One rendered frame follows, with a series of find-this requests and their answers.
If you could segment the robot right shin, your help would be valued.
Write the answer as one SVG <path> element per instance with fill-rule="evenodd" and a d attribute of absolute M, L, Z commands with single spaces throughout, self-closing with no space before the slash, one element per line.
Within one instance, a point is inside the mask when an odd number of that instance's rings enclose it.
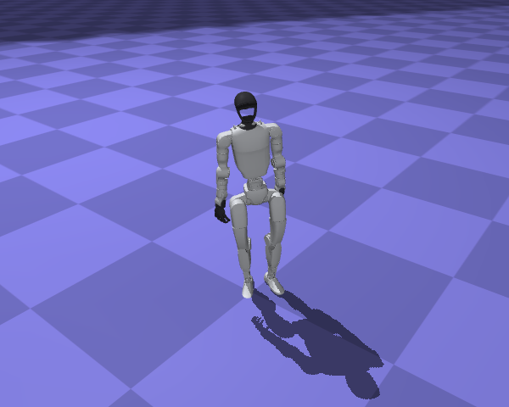
<path fill-rule="evenodd" d="M 251 282 L 250 278 L 250 265 L 251 265 L 251 253 L 250 250 L 246 252 L 245 249 L 238 250 L 238 260 L 240 264 L 240 268 L 243 270 L 244 281 L 246 283 L 247 279 L 249 279 L 249 283 Z"/>

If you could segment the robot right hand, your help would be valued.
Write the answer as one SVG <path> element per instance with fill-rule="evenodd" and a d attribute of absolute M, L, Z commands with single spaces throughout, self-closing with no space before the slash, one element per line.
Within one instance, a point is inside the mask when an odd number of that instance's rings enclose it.
<path fill-rule="evenodd" d="M 223 200 L 221 202 L 221 206 L 215 204 L 215 217 L 217 217 L 217 219 L 223 223 L 227 223 L 228 221 L 230 221 L 230 219 L 227 218 L 227 216 L 225 215 L 225 210 L 224 210 L 225 207 L 226 207 L 226 200 Z"/>

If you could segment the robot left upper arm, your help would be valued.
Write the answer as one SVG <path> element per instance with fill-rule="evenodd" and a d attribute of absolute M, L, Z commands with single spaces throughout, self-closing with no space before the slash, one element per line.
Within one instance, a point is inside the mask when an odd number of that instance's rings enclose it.
<path fill-rule="evenodd" d="M 273 168 L 281 168 L 285 166 L 285 160 L 282 156 L 282 130 L 276 123 L 265 124 L 269 134 L 271 142 L 272 159 L 271 165 Z"/>

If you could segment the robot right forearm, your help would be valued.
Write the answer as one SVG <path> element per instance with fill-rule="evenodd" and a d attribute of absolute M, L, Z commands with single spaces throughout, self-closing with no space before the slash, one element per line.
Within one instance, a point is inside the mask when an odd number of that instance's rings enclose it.
<path fill-rule="evenodd" d="M 227 198 L 227 178 L 218 178 L 218 167 L 216 169 L 216 198 L 215 203 L 221 206 L 221 202 Z"/>

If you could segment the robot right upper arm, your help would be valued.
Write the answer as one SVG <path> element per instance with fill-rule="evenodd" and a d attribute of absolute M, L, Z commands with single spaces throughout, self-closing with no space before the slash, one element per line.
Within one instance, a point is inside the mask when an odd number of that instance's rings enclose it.
<path fill-rule="evenodd" d="M 228 178 L 230 167 L 227 167 L 229 146 L 232 143 L 232 132 L 224 131 L 216 138 L 216 156 L 218 162 L 218 178 Z"/>

